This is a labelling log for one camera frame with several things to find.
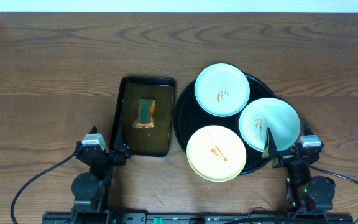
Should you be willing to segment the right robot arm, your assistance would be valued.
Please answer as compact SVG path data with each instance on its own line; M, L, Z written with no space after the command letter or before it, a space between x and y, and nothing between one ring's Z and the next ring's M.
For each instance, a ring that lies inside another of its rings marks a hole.
M310 165L319 159L324 144L304 126L306 134L292 147L279 151L270 128L266 129L263 158L272 161L274 169L283 168L286 173L287 200L294 206L291 218L298 215L325 215L333 209L335 182L325 176L312 176Z

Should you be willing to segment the orange green scrub sponge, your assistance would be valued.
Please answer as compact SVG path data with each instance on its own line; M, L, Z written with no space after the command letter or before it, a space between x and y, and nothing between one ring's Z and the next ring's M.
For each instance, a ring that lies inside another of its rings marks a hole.
M132 123L134 128L152 128L155 126L154 111L156 101L154 99L139 98L137 119Z

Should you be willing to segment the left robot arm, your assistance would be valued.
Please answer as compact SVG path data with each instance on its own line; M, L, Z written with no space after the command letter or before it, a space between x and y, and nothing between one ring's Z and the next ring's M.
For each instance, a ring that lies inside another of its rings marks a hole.
M131 157L122 128L117 131L112 149L107 152L105 147L96 127L76 143L75 158L89 166L89 172L78 175L71 185L74 209L79 212L101 212L107 208L113 168L126 165Z

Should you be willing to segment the yellow plate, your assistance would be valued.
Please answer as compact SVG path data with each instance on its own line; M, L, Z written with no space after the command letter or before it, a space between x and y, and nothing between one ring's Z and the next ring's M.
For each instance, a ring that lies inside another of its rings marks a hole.
M243 170L247 152L242 139L232 130L211 125L195 131L186 146L190 167L202 178L225 182Z

